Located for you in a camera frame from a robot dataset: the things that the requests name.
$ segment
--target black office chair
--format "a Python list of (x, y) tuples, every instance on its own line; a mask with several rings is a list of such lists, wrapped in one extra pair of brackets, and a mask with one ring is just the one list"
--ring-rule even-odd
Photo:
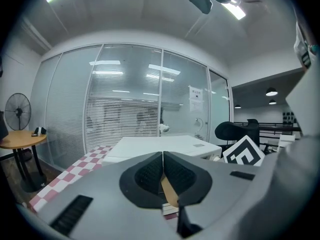
[[(247, 119), (248, 125), (242, 126), (234, 122), (222, 122), (215, 128), (215, 136), (224, 141), (239, 141), (244, 136), (253, 140), (253, 142), (259, 147), (259, 123), (256, 119)], [(222, 147), (222, 152), (231, 147), (233, 144), (218, 145)]]

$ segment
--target pink and white checkered cloth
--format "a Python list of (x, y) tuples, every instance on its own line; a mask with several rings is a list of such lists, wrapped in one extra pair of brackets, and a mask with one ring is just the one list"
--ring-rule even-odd
[(31, 199), (30, 205), (36, 212), (39, 212), (46, 203), (64, 190), (66, 186), (76, 182), (88, 172), (102, 167), (101, 163), (104, 157), (112, 148), (113, 146), (101, 145), (91, 150), (45, 186)]

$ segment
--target black vent grille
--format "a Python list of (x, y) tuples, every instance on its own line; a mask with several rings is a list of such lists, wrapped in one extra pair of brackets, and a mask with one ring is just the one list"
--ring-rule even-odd
[(51, 227), (61, 234), (68, 236), (92, 200), (93, 198), (91, 197), (78, 195), (51, 223)]

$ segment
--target dark floor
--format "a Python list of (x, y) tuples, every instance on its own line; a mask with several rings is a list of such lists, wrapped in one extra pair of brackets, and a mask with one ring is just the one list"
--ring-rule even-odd
[[(26, 161), (25, 164), (30, 173), (38, 171), (33, 157), (29, 161)], [(53, 181), (61, 173), (61, 171), (54, 169), (48, 164), (42, 162), (41, 160), (40, 165), (43, 173), (46, 175), (46, 185)], [(29, 201), (37, 193), (39, 193), (41, 189), (32, 193), (27, 193), (22, 190), (20, 186), (21, 176), (19, 174), (19, 170), (17, 168), (17, 164), (15, 162), (14, 157), (1, 161), (1, 166), (3, 168), (6, 179), (8, 180), (9, 186), (16, 198), (16, 201), (20, 204), (25, 203), (28, 208), (31, 208)]]

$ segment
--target round wooden table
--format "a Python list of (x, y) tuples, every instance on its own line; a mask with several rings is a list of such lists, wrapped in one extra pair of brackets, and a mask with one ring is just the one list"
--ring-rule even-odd
[[(9, 131), (8, 136), (0, 141), (0, 148), (13, 150), (16, 166), (18, 167), (18, 170), (22, 177), (21, 187), (26, 192), (38, 191), (43, 188), (47, 182), (47, 177), (40, 167), (36, 150), (36, 144), (43, 142), (47, 138), (47, 136), (41, 135), (32, 137), (32, 133), (33, 131), (28, 130), (13, 130)], [(22, 151), (22, 148), (27, 147), (32, 147), (34, 161), (39, 173), (28, 172)]]

